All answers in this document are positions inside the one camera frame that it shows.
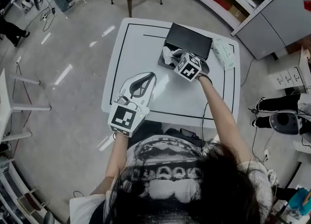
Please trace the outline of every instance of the white stool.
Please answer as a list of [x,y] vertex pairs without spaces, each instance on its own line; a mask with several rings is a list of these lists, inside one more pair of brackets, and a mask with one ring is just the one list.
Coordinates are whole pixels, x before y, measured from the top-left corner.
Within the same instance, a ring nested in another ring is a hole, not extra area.
[[[4,137],[5,127],[10,119],[12,112],[21,112],[22,110],[50,111],[51,109],[51,106],[13,103],[9,95],[8,86],[6,82],[6,76],[7,75],[5,73],[5,70],[3,69],[1,76],[0,76],[0,142],[14,140],[18,138],[27,138],[27,137],[32,136],[31,132],[26,132],[26,133],[9,135],[9,136]],[[16,80],[20,80],[20,81],[24,81],[24,82],[28,82],[28,83],[32,83],[36,85],[40,84],[40,81],[33,80],[33,79],[20,76],[17,74],[8,74],[8,76]]]

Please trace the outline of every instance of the concrete floor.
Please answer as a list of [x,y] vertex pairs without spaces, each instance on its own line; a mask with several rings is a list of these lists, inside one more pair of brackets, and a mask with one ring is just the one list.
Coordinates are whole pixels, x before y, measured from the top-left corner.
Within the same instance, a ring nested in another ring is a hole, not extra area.
[[[21,55],[22,73],[42,82],[40,86],[27,85],[32,102],[52,106],[50,112],[31,114],[24,131],[30,130],[33,136],[19,142],[15,158],[28,184],[41,190],[50,201],[49,208],[63,221],[69,216],[73,191],[88,195],[104,177],[112,146],[103,152],[97,146],[112,132],[107,127],[108,115],[101,111],[102,94],[118,28],[128,16],[126,0],[114,0],[114,5],[110,0],[75,1],[76,5],[66,14],[56,8],[56,17],[47,32],[42,32],[43,21],[39,18],[33,21],[28,28],[30,37],[19,48],[6,38],[0,41],[1,69],[15,71]],[[12,7],[6,19],[25,28],[36,15],[37,11],[32,9],[24,17]],[[176,22],[231,37],[231,28],[196,0],[163,0],[163,5],[158,0],[134,0],[133,17]],[[102,37],[111,25],[116,28]],[[50,38],[41,44],[49,32]],[[244,81],[253,56],[236,37],[233,39],[240,43],[241,81]],[[271,58],[254,61],[241,89],[238,125],[250,148],[255,129],[249,123],[254,115],[247,108],[253,107],[261,96],[283,94],[269,83],[267,67],[272,62]],[[59,85],[54,85],[70,64],[72,70]],[[9,83],[12,91],[13,81]],[[27,102],[21,83],[17,83],[14,99]],[[13,133],[21,132],[27,115],[27,112],[13,115]],[[201,133],[199,128],[186,129]],[[212,138],[216,131],[206,129],[204,133],[206,138]],[[257,131],[254,152],[261,159],[271,134],[272,130]],[[265,165],[277,172],[281,185],[286,184],[298,157],[291,139],[274,133],[267,146],[271,157]]]

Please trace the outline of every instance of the blue cloth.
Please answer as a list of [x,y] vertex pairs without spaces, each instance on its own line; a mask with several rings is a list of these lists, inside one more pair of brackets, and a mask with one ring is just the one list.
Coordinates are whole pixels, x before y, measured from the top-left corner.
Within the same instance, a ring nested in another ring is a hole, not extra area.
[[309,201],[307,202],[307,204],[305,204],[304,206],[302,206],[303,201],[305,200],[307,194],[309,193],[308,190],[306,190],[305,188],[300,188],[297,193],[290,199],[288,205],[292,208],[292,209],[298,209],[299,212],[302,215],[306,215],[309,213],[310,209],[311,209],[311,200],[309,199]]

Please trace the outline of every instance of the white tissue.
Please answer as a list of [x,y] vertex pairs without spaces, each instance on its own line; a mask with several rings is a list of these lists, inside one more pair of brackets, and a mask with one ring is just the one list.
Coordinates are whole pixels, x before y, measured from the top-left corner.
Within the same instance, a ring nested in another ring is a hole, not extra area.
[[164,58],[164,63],[166,65],[169,65],[171,63],[173,63],[172,61],[172,57],[173,57],[173,54],[176,52],[176,51],[179,51],[181,49],[177,49],[175,51],[171,51],[168,47],[164,46],[163,47],[163,58]]
[[235,55],[228,43],[223,41],[221,38],[213,39],[212,47],[224,70],[235,67]]

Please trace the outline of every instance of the gray cabinet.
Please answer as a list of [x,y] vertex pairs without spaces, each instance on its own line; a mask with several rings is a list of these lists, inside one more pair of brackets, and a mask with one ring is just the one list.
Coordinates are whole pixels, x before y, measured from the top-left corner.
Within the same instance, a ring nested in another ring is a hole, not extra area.
[[273,0],[261,11],[285,45],[311,33],[311,12],[304,8],[304,1]]
[[263,58],[285,46],[261,13],[243,27],[237,36],[256,59]]

